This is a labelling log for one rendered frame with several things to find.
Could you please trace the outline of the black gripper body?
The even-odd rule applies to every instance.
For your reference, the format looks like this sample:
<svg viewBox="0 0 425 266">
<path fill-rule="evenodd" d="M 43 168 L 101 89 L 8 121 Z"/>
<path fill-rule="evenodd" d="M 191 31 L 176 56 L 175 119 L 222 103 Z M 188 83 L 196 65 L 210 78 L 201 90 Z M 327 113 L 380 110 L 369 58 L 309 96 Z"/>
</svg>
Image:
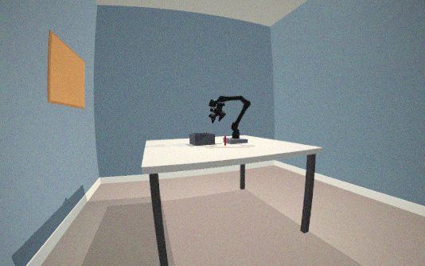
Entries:
<svg viewBox="0 0 425 266">
<path fill-rule="evenodd" d="M 215 118 L 216 118 L 216 116 L 219 116 L 219 115 L 223 115 L 223 116 L 225 116 L 225 115 L 226 115 L 226 113 L 225 113 L 225 112 L 223 112 L 223 110 L 218 110 L 218 109 L 216 109 L 216 108 L 215 108 L 215 110 L 216 110 L 215 115 L 214 115 L 214 114 L 209 114 L 209 117 L 210 117 L 211 119 L 215 119 Z"/>
</svg>

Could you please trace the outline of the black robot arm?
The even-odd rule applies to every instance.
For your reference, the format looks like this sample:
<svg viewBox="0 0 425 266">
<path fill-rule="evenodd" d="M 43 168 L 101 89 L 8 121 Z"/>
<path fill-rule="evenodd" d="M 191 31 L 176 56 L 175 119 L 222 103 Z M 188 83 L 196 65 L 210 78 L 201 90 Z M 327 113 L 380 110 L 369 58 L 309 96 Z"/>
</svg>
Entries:
<svg viewBox="0 0 425 266">
<path fill-rule="evenodd" d="M 245 100 L 242 96 L 233 96 L 233 97 L 219 96 L 219 99 L 217 99 L 217 100 L 210 100 L 209 106 L 210 107 L 216 106 L 216 109 L 222 110 L 222 107 L 225 105 L 225 103 L 217 103 L 217 102 L 224 102 L 224 101 L 227 101 L 227 100 L 240 100 L 244 104 L 243 109 L 242 109 L 241 113 L 239 114 L 237 120 L 235 121 L 235 123 L 233 122 L 232 125 L 231 125 L 232 126 L 231 129 L 234 131 L 232 133 L 232 139 L 239 139 L 240 138 L 240 133 L 239 133 L 240 130 L 238 129 L 239 122 L 241 121 L 241 119 L 242 119 L 242 117 L 245 113 L 245 110 L 247 108 L 249 108 L 251 103 L 250 103 L 250 101 Z"/>
</svg>

